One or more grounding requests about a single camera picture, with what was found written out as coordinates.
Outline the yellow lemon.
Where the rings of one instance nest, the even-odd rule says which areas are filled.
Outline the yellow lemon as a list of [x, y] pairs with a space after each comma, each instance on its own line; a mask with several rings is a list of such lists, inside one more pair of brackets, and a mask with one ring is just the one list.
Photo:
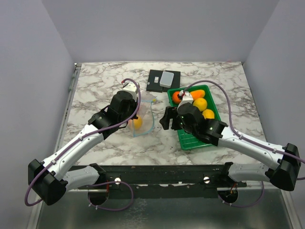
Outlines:
[[205, 119], [215, 119], [215, 114], [214, 114], [213, 110], [211, 110], [211, 109], [205, 109], [202, 112], [202, 115]]

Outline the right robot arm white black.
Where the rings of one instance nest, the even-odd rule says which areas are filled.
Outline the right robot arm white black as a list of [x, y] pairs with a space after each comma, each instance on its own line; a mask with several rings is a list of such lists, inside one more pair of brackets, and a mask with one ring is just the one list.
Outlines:
[[235, 133], [225, 122], [204, 118], [190, 103], [166, 107], [160, 124], [164, 130], [182, 129], [203, 143], [229, 148], [259, 161], [259, 164], [231, 164], [219, 174], [219, 181], [225, 187], [234, 182], [265, 181], [285, 191], [295, 188], [301, 161], [297, 146], [291, 143], [275, 145]]

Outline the green plastic tray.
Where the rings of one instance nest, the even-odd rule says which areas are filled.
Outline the green plastic tray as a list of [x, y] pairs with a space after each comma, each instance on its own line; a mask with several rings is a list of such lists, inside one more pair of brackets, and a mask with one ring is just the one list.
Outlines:
[[[169, 99], [169, 104], [170, 106], [177, 107], [178, 104], [176, 104], [173, 101], [173, 94], [175, 92], [180, 92], [183, 90], [185, 87], [181, 88], [173, 88], [169, 89], [167, 91], [168, 99]], [[210, 92], [210, 88], [208, 85], [202, 84], [202, 85], [195, 85], [188, 89], [189, 92], [196, 91], [196, 90], [204, 90], [205, 91], [205, 97], [204, 99], [207, 101], [207, 108], [212, 110], [214, 112], [214, 116], [216, 120], [221, 121], [221, 117], [218, 113], [218, 109], [215, 105], [214, 98]], [[195, 138], [193, 135], [186, 133], [183, 130], [177, 130], [180, 146], [182, 150], [192, 150], [196, 148], [201, 148], [201, 147], [208, 147], [212, 146], [211, 144], [206, 144], [201, 141], [199, 141], [197, 138]]]

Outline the clear zip top bag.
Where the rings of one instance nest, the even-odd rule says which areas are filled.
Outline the clear zip top bag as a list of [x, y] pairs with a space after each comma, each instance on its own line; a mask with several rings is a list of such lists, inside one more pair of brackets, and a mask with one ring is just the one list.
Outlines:
[[155, 120], [152, 110], [152, 105], [156, 101], [155, 97], [146, 91], [141, 91], [141, 103], [137, 112], [137, 117], [142, 118], [143, 124], [139, 130], [135, 130], [132, 124], [132, 120], [129, 120], [127, 127], [129, 128], [133, 137], [146, 135], [154, 129]]

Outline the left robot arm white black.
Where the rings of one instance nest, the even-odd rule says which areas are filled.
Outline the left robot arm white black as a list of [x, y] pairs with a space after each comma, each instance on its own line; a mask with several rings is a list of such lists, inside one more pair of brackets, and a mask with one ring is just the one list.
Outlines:
[[141, 98], [138, 91], [118, 91], [110, 104], [95, 113], [68, 144], [41, 162], [32, 160], [28, 165], [28, 190], [34, 190], [41, 201], [50, 206], [69, 188], [86, 185], [101, 188], [105, 176], [96, 166], [74, 172], [69, 170], [91, 148], [136, 118]]

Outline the yellow peach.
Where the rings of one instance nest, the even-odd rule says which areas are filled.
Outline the yellow peach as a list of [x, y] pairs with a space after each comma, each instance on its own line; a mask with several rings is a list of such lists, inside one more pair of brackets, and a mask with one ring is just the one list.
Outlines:
[[142, 118], [138, 116], [137, 119], [132, 120], [132, 124], [135, 130], [139, 130], [143, 124]]

